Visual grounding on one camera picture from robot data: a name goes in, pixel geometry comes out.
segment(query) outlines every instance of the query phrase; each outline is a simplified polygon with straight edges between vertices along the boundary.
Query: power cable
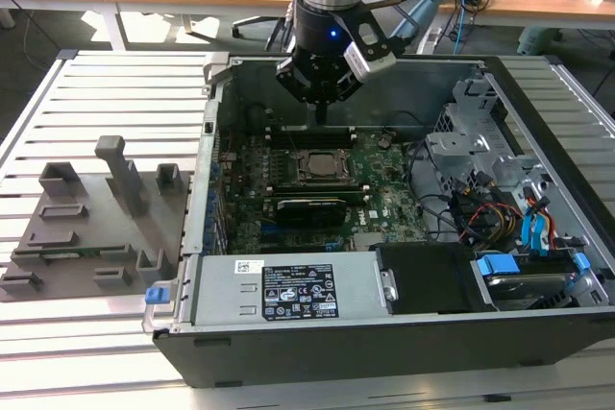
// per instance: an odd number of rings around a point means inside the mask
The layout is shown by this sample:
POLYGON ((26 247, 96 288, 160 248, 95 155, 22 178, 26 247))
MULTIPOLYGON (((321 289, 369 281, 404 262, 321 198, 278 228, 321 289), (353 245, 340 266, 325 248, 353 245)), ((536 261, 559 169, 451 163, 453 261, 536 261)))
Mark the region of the power cable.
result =
POLYGON ((29 13, 28 13, 28 12, 26 12, 23 8, 21 8, 21 6, 20 6, 20 5, 19 5, 19 4, 18 4, 15 0, 10 0, 10 1, 11 1, 11 2, 12 2, 12 3, 13 3, 13 4, 14 4, 14 5, 15 5, 15 6, 16 6, 16 7, 17 7, 17 8, 18 8, 18 9, 19 9, 22 13, 23 13, 23 14, 25 14, 26 16, 28 16, 28 18, 30 19, 30 21, 32 21, 32 24, 34 24, 34 25, 37 27, 37 29, 38 29, 39 31, 41 31, 41 32, 42 32, 42 34, 43 34, 45 37, 47 37, 47 39, 48 39, 51 43, 53 43, 53 44, 54 44, 54 46, 56 47, 56 49, 58 49, 58 51, 60 51, 60 50, 61 50, 60 45, 58 45, 58 43, 57 43, 57 42, 56 42, 53 38, 51 38, 51 36, 49 36, 49 35, 47 34, 47 32, 46 32, 44 29, 42 29, 42 27, 41 27, 41 26, 40 26, 40 25, 39 25, 39 24, 38 24, 38 23, 37 23, 37 22, 36 22, 36 21, 32 18, 32 15, 31 15, 31 14, 29 14, 29 13))
POLYGON ((608 71, 606 71, 606 74, 604 74, 603 79, 600 81, 596 89, 593 91, 592 96, 598 95, 598 92, 603 87, 604 83, 606 82, 606 79, 608 79, 608 76, 610 76, 613 72, 615 72, 615 66, 611 67, 608 71))
POLYGON ((26 30, 23 33, 23 54, 25 55, 26 60, 28 60, 29 64, 31 64, 33 67, 35 67, 39 71, 47 72, 47 70, 49 69, 49 65, 47 65, 47 67, 42 67, 42 66, 36 64, 33 61, 34 57, 31 57, 28 54, 28 32, 30 31, 30 23, 32 22, 32 16, 29 16, 28 19, 26 20, 26 30))

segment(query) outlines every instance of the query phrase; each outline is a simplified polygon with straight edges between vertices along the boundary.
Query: warning label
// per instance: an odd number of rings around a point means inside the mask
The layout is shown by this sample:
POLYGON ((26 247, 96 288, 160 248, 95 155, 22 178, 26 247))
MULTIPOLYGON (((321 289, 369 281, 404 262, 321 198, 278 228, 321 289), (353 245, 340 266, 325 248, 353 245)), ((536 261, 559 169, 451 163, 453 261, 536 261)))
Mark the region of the warning label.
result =
POLYGON ((339 317, 331 264, 262 268, 262 317, 296 321, 339 317))

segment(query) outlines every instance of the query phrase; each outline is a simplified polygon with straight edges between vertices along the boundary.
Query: aluminum slotted platform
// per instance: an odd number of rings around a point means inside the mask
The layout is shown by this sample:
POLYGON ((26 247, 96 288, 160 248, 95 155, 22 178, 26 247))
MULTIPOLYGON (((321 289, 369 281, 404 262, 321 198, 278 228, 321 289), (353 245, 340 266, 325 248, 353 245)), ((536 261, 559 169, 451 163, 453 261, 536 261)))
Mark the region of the aluminum slotted platform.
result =
MULTIPOLYGON (((140 171, 161 162, 193 171, 204 60, 202 53, 82 52, 55 62, 0 148, 0 272, 36 207, 37 177, 49 159, 70 160, 78 173, 106 172, 93 155, 96 140, 121 134, 140 171)), ((615 398, 615 341, 552 367, 193 390, 141 332, 143 308, 141 296, 0 304, 0 398, 20 397, 0 407, 478 409, 497 394, 512 401, 489 408, 559 410, 612 408, 615 398)))

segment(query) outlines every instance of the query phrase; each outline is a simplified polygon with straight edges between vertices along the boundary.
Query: desk leg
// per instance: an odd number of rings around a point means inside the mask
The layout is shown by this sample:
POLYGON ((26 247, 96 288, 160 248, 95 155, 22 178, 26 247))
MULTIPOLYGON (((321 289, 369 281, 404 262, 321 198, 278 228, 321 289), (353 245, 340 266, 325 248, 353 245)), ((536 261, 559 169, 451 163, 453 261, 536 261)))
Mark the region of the desk leg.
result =
POLYGON ((192 34, 192 15, 182 13, 182 24, 186 34, 192 34))
POLYGON ((105 27, 107 28, 107 34, 109 34, 111 48, 113 51, 125 52, 128 39, 126 38, 126 31, 124 31, 124 24, 122 24, 122 18, 119 12, 107 10, 101 12, 101 14, 105 20, 105 27))
POLYGON ((0 25, 2 25, 2 29, 12 29, 15 27, 15 22, 9 9, 0 9, 0 25))
POLYGON ((435 16, 428 27, 427 32, 419 42, 419 46, 416 50, 418 55, 433 55, 433 51, 439 43, 439 38, 442 34, 442 30, 446 26, 446 22, 447 15, 439 13, 435 16))

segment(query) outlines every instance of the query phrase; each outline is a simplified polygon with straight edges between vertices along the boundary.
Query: electronic device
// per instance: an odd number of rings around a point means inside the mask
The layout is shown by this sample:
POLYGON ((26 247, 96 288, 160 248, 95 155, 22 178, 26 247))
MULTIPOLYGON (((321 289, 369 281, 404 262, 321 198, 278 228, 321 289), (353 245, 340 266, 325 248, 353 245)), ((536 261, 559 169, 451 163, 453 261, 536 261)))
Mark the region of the electronic device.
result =
POLYGON ((615 220, 500 59, 400 58, 327 127, 274 65, 205 66, 183 262, 143 323, 187 384, 545 365, 615 336, 615 220))

